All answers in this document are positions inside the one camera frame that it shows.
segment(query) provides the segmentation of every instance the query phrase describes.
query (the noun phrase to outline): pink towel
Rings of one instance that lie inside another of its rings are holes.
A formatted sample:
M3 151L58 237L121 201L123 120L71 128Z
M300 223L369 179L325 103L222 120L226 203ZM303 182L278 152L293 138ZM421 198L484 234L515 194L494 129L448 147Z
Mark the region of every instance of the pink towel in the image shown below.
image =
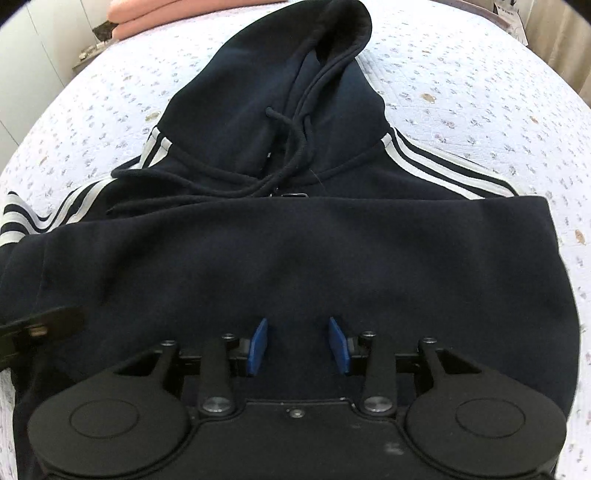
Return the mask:
M175 0L111 0L107 19L113 23L125 23L141 17Z
M228 8L247 7L250 5L273 4L285 0L115 0L115 4L122 7L125 3L139 6L142 9L137 11L145 11L157 3L165 3L165 5L148 11L140 17L132 17L132 20L125 21L119 24L113 30L113 38L123 40L124 38L132 37L135 34L149 30L150 28L164 25L166 23L174 22L182 18L195 17L196 15L208 14L218 10L226 10ZM119 17L119 13L126 12L125 9L115 8L115 16L109 16L109 20L115 22L115 18Z

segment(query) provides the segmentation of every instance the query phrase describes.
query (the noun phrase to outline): white stripe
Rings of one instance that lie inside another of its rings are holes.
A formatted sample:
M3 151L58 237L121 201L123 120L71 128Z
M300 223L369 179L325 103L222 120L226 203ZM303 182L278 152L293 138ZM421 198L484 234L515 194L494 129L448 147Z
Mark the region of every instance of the white stripe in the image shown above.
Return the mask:
M0 247L6 244L16 244L24 236L24 233L18 231L4 232L2 235L0 235Z
M394 160L399 167L401 167L403 170L406 170L411 175L414 175L415 177L418 177L423 180L427 180L431 183L435 183L436 185L439 185L441 187L447 188L448 190L456 192L469 200L477 200L482 198L476 193L472 193L470 190L463 189L458 185L454 185L453 183L449 183L448 181L438 179L437 177L433 177L428 173L423 172L419 168L412 166L398 154L396 148L394 148L394 145L392 144L392 138L389 134L386 134L386 136L382 139L382 142L384 142L386 153L390 156L390 158Z
M144 146L144 150L142 152L142 155L140 157L140 161L138 162L138 165L143 166L146 163L150 152L152 151L152 149L154 148L154 145L156 144L156 140L157 140L158 135L160 135L160 131L158 130L157 127L154 127L152 129L152 132L150 133L150 137L148 138L146 145ZM160 146L158 148L158 151L156 152L156 155L154 156L154 158L150 162L150 165L147 165L147 166L149 167L152 165L156 165L159 161L161 161L163 158L165 158L166 155L168 154L168 149L170 148L171 145L172 145L172 142L170 140L168 140L166 137L163 138L162 141L160 142ZM33 221L34 225L38 228L38 230L41 230L42 233L43 233L43 231L51 232L52 230L56 229L57 227L59 227L62 224L62 222L64 221L64 219L68 213L68 210L71 208L71 206L74 204L74 202L80 197L80 194L82 193L82 191L84 191L88 187L92 186L90 188L90 190L88 190L88 192L86 193L84 199L82 200L82 204L80 205L80 208L78 208L78 211L74 215L72 215L66 223L76 223L76 222L79 222L80 220L82 220L84 218L84 216L88 213L90 208L92 207L92 204L94 203L94 201L96 200L98 195L101 193L101 191L109 183L111 183L114 180L115 180L114 178L108 177L107 179L104 179L101 181L90 182L86 185L82 185L82 186L78 187L61 204L61 208L58 207L56 209L56 211L53 212L47 218L47 220L44 220L44 221L41 221L39 219L39 217L37 216L37 214L31 209L31 207L29 207L23 201L22 198L20 198L17 194L14 194L14 193L9 194L7 196L5 203L2 205L2 211L4 211L6 205L18 205L21 208L23 208L31 216L31 220ZM2 226L4 226L7 223L10 223L10 222L19 223L20 225L24 226L27 229L27 231L31 234L39 233L33 228L31 221L29 221L29 219L27 217L25 217L23 214L21 214L19 212L7 212L6 214L2 215L2 219L1 219ZM24 236L25 236L25 234L20 231L4 232L2 235L0 235L0 247L3 245L6 245L6 244L10 244L10 243L16 243Z
M170 148L170 145L172 145L172 142L168 138L163 137L162 141L160 142L160 148L156 152L156 155L154 156L154 158L152 159L150 164L147 166L153 167L160 160L162 160L164 157L166 157L166 155L168 155L168 149Z
M144 168L146 160L148 159L150 152L154 148L154 145L156 144L157 137L159 135L160 135L160 130L158 130L157 127L154 127L152 129L152 132L150 133L150 136L148 137L148 141L144 145L144 149L142 150L142 156L139 158L139 168Z
M7 223L19 223L27 229L27 232L38 233L31 225L31 222L29 222L29 219L19 212L7 212L2 215L2 226L6 225Z
M495 193L495 194L501 195L503 197L514 196L512 191L510 191L509 189L507 189L497 183L493 183L491 181L486 181L486 180L475 179L473 177L467 177L465 175L462 175L461 173L450 170L449 168L444 167L443 165L440 165L439 163L437 163L429 158L425 158L422 155L419 155L419 154L413 152L405 145L404 141L400 138L400 135L398 135L397 132L395 132L395 135L396 135L396 138L398 139L398 146L400 147L400 150L402 150L402 152L408 158L410 158L411 160L414 160L417 163L425 165L427 168L430 168L431 170L436 171L436 172L440 173L441 175L446 176L448 179L456 180L460 183L463 183L464 185L468 185L470 187L475 187L477 189L481 189L486 192Z
M24 202L24 200L16 194L8 195L6 205L21 206L31 216L31 218L33 219L33 222L35 223L35 225L37 226L37 228L39 230L46 230L50 225L52 225L52 223L54 223L54 220L55 220L55 223L61 223L63 221L64 217L66 216L66 214L68 213L68 210L70 209L72 204L76 201L76 199L80 196L82 191L84 189L86 189L87 187L89 187L90 185L92 185L93 183L95 183L95 182L93 181L93 182L87 183L86 185L82 185L81 187L78 187L76 190L74 190L74 192L66 199L66 201L61 204L62 208L60 209L58 207L56 209L56 211L53 212L50 215L50 217L47 220L45 220L44 222L39 220L39 217L37 216L37 214L35 212L33 212L31 207L29 207Z
M97 182L95 186L93 186L88 191L88 194L86 194L86 197L84 198L84 201L82 201L82 205L80 205L78 211L68 219L66 224L76 223L82 220L82 218L84 218L84 215L86 215L88 213L88 210L90 210L90 207L92 206L92 204L94 203L102 189L104 189L109 183L111 183L114 180L115 179L104 179L100 182ZM49 231L52 231L54 228L56 228L56 226L58 225L53 225L49 229Z
M523 190L521 190L519 187L512 184L503 175L499 175L498 173L495 173L492 170L489 170L488 168L485 168L482 165L479 165L478 163L474 163L469 160L466 160L465 158L458 157L456 155L452 155L451 153L448 153L444 150L440 150L436 147L432 147L431 145L417 142L416 140L412 140L411 138L408 138L408 137L404 137L404 138L406 138L415 147L420 148L421 150L427 151L429 153L432 153L436 157L441 157L444 160L447 160L448 162L457 165L458 167L462 167L467 170L475 171L476 173L480 173L481 175L485 175L485 176L490 177L492 179L504 181L504 182L508 183L509 185L511 185L511 188L513 188L518 193L518 195L524 195Z

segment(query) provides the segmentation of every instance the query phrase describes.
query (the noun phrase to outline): hood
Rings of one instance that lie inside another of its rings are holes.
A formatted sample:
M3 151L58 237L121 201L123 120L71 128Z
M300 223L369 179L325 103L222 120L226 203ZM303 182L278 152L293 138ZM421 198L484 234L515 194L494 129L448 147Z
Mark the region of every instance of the hood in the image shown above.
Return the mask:
M375 145L388 129L384 102L355 61L371 30L358 0L305 0L234 35L155 129L171 143L175 173L199 181L205 172L261 196Z

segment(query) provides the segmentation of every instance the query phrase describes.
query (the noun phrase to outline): round black disc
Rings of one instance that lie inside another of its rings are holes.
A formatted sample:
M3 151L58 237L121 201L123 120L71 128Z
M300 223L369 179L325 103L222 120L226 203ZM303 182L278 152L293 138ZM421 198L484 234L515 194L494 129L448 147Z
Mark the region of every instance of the round black disc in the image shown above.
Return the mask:
M556 461L566 422L549 399L500 374L448 375L418 397L405 428L429 458L455 472L512 477Z
M39 406L28 434L46 468L112 477L168 456L189 425L183 405L152 379L99 375Z

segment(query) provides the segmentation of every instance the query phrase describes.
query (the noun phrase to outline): paper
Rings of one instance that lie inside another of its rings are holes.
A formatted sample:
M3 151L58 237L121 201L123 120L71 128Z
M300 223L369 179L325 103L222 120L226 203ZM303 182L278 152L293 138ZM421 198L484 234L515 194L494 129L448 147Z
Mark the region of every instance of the paper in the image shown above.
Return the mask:
M511 35L511 37L519 40L521 43L523 43L523 45L527 46L525 29L523 28L523 23L521 22L518 11L514 9L508 9L507 7L502 7L498 2L494 2L493 12L499 15L499 17L501 17L510 25L509 31L507 33Z

